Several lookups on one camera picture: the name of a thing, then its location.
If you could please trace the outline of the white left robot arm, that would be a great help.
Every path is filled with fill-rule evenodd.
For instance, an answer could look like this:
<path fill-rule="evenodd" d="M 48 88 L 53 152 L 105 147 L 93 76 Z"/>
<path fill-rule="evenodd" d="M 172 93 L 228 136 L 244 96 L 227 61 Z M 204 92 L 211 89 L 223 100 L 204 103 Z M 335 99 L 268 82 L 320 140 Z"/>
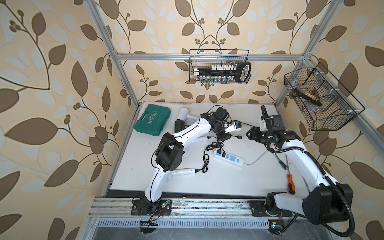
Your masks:
<path fill-rule="evenodd" d="M 222 143 L 232 137 L 231 132 L 240 131 L 242 128 L 241 122 L 237 120 L 228 122 L 228 118 L 227 113 L 203 113 L 195 123 L 186 129 L 173 135 L 170 133 L 163 135 L 159 146 L 153 153 L 153 156 L 156 157 L 156 163 L 152 165 L 155 168 L 154 175 L 143 195 L 132 201 L 132 215 L 161 214 L 163 208 L 170 208 L 170 203 L 162 202 L 160 199 L 170 175 L 182 163 L 185 149 L 209 132 L 216 134 L 216 141 L 212 144 L 211 149 L 221 149 Z"/>

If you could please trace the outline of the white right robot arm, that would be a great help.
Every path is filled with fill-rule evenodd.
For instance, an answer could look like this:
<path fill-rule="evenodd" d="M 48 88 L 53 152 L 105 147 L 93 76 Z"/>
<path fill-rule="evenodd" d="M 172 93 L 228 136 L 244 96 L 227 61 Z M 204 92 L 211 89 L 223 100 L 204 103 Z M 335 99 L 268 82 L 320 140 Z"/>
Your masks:
<path fill-rule="evenodd" d="M 286 210 L 304 216 L 314 225 L 322 225 L 339 237 L 350 237 L 355 231 L 351 210 L 354 192 L 348 184 L 341 184 L 309 153 L 294 131 L 262 132 L 251 128 L 246 136 L 263 144 L 272 154 L 286 154 L 299 170 L 309 188 L 307 197 L 289 192 L 269 193 L 266 211 L 275 214 Z"/>

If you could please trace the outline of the white blue power strip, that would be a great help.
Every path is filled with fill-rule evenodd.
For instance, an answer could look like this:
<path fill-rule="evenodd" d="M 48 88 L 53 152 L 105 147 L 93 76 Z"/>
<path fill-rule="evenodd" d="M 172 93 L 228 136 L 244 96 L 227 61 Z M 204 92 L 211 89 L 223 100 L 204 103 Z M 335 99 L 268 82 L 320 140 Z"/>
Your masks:
<path fill-rule="evenodd" d="M 224 150 L 215 150 L 213 157 L 223 163 L 231 164 L 238 168 L 242 168 L 245 165 L 245 159 L 231 153 L 225 152 Z"/>

